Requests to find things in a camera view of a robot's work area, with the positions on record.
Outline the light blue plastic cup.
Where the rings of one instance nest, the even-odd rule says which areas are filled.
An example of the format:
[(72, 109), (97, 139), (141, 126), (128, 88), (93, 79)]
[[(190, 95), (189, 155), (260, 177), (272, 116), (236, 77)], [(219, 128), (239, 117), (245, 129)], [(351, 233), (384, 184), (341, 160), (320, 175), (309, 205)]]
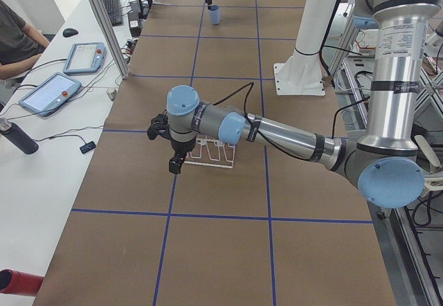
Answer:
[(218, 5), (211, 5), (208, 7), (208, 14), (212, 25), (219, 25), (220, 23), (220, 8)]

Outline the small black device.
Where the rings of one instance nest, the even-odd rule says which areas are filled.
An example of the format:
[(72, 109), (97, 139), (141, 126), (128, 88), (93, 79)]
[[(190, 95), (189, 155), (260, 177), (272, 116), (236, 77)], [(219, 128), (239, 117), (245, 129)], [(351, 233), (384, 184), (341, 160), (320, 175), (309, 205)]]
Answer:
[(90, 141), (88, 143), (85, 143), (83, 146), (80, 147), (80, 151), (83, 154), (86, 154), (96, 148), (96, 144), (94, 141)]

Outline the black keyboard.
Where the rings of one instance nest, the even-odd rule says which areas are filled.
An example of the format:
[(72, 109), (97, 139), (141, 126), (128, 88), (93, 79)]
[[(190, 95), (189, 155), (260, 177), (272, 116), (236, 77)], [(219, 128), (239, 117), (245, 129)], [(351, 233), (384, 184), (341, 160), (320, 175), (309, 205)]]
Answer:
[(112, 26), (123, 23), (123, 9), (120, 0), (102, 0)]

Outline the far teach pendant tablet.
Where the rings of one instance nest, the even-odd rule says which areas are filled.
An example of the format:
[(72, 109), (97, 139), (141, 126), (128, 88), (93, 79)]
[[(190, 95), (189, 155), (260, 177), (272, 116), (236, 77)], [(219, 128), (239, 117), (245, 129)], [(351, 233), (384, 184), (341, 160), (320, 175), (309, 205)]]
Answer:
[(102, 66), (106, 53), (103, 42), (75, 43), (71, 47), (63, 72), (67, 75), (95, 73)]

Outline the teach pendant tablet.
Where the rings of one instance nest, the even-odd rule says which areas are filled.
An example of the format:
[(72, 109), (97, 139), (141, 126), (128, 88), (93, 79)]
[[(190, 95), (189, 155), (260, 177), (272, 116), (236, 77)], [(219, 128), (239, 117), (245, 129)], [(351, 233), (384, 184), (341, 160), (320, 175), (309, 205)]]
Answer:
[(102, 66), (106, 53), (103, 42), (75, 43), (71, 47), (63, 72), (67, 75), (95, 73)]
[(76, 94), (81, 84), (63, 73), (54, 73), (19, 100), (19, 105), (38, 116), (47, 117)]

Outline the near teach pendant tablet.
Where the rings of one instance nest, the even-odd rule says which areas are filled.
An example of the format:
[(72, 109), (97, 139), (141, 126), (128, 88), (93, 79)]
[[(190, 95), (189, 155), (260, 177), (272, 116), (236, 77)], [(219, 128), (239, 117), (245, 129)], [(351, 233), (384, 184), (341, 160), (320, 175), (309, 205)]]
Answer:
[(76, 94), (81, 84), (63, 73), (54, 73), (19, 100), (19, 105), (38, 116), (47, 117)]

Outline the black computer mouse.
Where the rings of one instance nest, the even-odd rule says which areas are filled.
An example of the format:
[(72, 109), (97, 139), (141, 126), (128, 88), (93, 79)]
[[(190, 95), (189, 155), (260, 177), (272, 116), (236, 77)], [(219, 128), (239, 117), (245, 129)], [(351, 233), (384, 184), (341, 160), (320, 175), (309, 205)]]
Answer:
[(74, 28), (65, 28), (62, 32), (63, 37), (68, 38), (77, 35), (78, 31)]

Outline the black water bottle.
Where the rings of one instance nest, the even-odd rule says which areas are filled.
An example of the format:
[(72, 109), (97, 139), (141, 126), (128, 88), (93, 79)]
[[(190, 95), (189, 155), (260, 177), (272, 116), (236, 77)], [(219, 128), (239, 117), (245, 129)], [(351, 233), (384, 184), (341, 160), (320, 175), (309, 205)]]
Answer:
[(1, 134), (24, 154), (34, 154), (39, 149), (38, 144), (16, 123), (1, 118)]

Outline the seated person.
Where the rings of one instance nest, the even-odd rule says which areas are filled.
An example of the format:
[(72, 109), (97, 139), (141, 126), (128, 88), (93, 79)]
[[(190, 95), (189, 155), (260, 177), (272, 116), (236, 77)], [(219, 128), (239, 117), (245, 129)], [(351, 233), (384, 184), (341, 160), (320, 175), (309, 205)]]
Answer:
[(50, 41), (1, 1), (1, 80), (34, 67)]

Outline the red cylinder tube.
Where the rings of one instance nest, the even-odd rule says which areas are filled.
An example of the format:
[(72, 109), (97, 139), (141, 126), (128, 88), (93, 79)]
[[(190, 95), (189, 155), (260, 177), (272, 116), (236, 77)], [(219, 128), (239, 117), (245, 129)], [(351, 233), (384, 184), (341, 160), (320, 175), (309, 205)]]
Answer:
[(44, 277), (12, 269), (1, 270), (1, 293), (19, 296), (36, 296)]

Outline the white office chair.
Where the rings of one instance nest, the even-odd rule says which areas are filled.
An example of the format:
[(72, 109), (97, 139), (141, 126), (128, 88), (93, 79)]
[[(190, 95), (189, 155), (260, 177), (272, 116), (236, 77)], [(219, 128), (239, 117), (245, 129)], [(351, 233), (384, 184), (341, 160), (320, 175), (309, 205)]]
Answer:
[(424, 189), (420, 195), (421, 198), (425, 198), (430, 192), (442, 190), (442, 163), (422, 135), (416, 135), (415, 141), (429, 162), (429, 173), (424, 176)]

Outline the aluminium frame post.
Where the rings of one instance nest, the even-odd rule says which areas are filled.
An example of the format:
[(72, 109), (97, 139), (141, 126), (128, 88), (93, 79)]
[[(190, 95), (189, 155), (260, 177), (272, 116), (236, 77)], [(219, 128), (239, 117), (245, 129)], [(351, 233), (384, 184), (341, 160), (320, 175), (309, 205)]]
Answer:
[(111, 25), (111, 21), (109, 19), (107, 11), (105, 10), (104, 3), (102, 2), (102, 0), (89, 0), (89, 3), (96, 17), (98, 25), (102, 31), (102, 34), (105, 36), (108, 49), (119, 70), (120, 76), (123, 80), (127, 79), (129, 77), (129, 68), (123, 57), (120, 45)]

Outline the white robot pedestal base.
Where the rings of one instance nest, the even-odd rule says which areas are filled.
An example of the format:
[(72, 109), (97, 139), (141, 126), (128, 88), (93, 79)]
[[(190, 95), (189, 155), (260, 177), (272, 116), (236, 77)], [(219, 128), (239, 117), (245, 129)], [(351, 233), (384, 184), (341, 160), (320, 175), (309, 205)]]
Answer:
[(324, 96), (320, 50), (339, 0), (307, 0), (292, 56), (275, 63), (279, 96)]

